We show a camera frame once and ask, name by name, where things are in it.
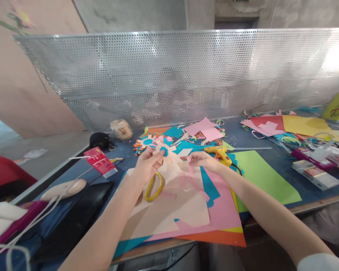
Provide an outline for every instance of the red box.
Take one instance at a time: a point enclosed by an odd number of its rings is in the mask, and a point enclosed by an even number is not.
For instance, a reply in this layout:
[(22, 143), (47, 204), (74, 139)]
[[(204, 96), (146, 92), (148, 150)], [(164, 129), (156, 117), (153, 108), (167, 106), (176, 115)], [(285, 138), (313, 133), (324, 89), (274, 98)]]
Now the red box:
[(86, 151), (84, 155), (90, 156), (90, 158), (86, 158), (88, 163), (91, 164), (93, 168), (98, 170), (104, 178), (108, 178), (118, 171), (99, 147), (95, 147), (89, 151)]

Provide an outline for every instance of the hand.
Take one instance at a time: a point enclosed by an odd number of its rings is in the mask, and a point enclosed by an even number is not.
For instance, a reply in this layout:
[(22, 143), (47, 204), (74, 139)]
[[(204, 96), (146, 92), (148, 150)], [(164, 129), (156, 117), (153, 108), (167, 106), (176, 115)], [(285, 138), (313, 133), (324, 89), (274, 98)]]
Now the hand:
[(153, 154), (155, 150), (147, 148), (139, 157), (132, 173), (132, 176), (140, 178), (143, 181), (143, 185), (146, 185), (151, 178), (156, 174), (157, 169), (162, 166), (163, 155), (165, 151)]
[(191, 158), (190, 166), (203, 166), (205, 169), (218, 174), (222, 164), (216, 161), (212, 156), (206, 152), (193, 152), (189, 156), (182, 156), (181, 160), (187, 160), (187, 157)]

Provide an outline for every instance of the red chair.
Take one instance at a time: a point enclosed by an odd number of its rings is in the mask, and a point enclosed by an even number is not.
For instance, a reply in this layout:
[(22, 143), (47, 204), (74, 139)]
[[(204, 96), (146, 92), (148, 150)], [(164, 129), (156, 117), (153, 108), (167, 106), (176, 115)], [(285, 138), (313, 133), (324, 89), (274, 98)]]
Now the red chair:
[(37, 181), (13, 161), (0, 156), (0, 199), (18, 196)]

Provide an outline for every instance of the white sleeve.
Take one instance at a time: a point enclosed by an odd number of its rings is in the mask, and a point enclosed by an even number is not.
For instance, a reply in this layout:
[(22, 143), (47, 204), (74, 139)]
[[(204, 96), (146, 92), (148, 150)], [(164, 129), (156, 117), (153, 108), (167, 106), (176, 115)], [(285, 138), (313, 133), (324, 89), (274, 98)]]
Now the white sleeve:
[(310, 255), (298, 264), (298, 271), (339, 271), (339, 258), (326, 253)]

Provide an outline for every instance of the computer mouse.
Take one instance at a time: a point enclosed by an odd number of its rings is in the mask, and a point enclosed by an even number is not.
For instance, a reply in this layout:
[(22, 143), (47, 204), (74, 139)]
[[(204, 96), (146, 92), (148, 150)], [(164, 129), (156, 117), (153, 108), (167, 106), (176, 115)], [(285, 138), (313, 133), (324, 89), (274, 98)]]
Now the computer mouse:
[(84, 187), (87, 185), (87, 182), (84, 179), (78, 179), (69, 181), (66, 183), (58, 184), (56, 186), (53, 186), (48, 191), (46, 191), (42, 196), (42, 201), (50, 201), (55, 196), (60, 196), (69, 186), (69, 189), (65, 192), (62, 199), (68, 198), (70, 196), (73, 196), (75, 194), (78, 194), (81, 190), (84, 189)]

